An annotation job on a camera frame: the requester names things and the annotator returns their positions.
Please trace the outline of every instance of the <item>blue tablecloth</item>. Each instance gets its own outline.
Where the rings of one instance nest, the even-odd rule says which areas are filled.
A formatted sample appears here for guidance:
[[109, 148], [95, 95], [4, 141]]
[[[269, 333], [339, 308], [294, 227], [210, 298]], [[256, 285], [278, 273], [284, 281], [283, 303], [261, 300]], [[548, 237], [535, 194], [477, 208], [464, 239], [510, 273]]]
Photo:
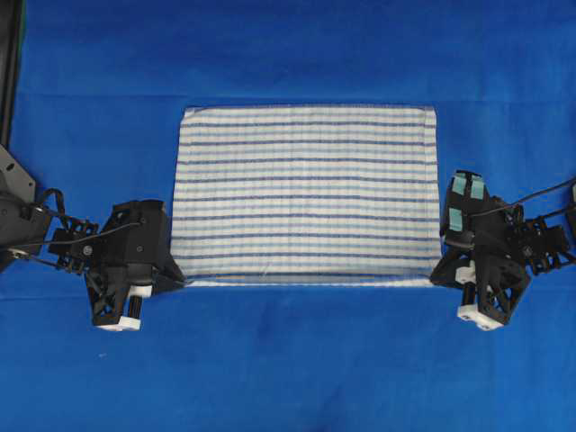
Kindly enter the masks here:
[[[170, 203], [192, 105], [432, 105], [441, 192], [458, 167], [509, 200], [576, 174], [568, 0], [27, 4], [11, 151], [76, 216]], [[0, 430], [574, 430], [575, 276], [537, 277], [491, 333], [456, 291], [293, 287], [181, 291], [110, 334], [82, 279], [17, 263]]]

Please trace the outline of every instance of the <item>white towel with blue stripes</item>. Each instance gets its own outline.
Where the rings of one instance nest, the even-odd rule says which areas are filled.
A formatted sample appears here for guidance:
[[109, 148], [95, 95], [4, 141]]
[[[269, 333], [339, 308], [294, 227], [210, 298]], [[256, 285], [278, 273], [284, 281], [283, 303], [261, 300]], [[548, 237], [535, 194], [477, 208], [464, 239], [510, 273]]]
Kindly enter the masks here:
[[427, 285], [438, 207], [431, 108], [189, 108], [182, 119], [171, 248], [194, 285]]

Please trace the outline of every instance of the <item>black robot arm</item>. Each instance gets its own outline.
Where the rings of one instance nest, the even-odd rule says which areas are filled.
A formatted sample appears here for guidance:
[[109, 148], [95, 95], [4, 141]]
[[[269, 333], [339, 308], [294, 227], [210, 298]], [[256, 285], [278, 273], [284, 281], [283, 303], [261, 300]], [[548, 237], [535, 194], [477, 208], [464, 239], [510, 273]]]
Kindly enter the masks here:
[[[83, 275], [92, 323], [109, 330], [140, 329], [143, 298], [184, 287], [185, 278], [170, 255], [170, 224], [160, 201], [115, 205], [98, 225], [66, 215], [61, 191], [49, 189], [34, 200], [35, 183], [0, 148], [0, 272], [15, 259], [35, 261]], [[57, 210], [46, 201], [55, 197]], [[54, 218], [61, 228], [45, 241]], [[38, 258], [42, 246], [58, 257]]]
[[[571, 202], [559, 211], [524, 218], [524, 201], [564, 186]], [[446, 192], [440, 235], [446, 252], [430, 281], [462, 290], [458, 317], [483, 330], [509, 323], [533, 275], [576, 264], [562, 226], [546, 221], [565, 214], [576, 238], [576, 179], [507, 204], [490, 196], [480, 175], [457, 171]]]

